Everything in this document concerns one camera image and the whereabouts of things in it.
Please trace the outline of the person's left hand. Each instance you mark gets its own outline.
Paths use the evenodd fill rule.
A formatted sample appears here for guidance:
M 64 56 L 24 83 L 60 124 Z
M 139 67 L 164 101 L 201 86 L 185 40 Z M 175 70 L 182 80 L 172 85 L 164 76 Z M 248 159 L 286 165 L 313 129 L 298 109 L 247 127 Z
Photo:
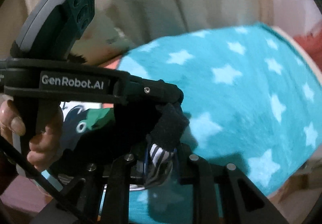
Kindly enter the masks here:
M 60 103 L 50 102 L 39 108 L 35 134 L 29 140 L 27 161 L 39 172 L 47 170 L 60 158 L 60 138 L 63 127 L 63 113 Z M 13 100 L 1 103 L 1 136 L 13 144 L 12 135 L 22 137 L 26 127 Z

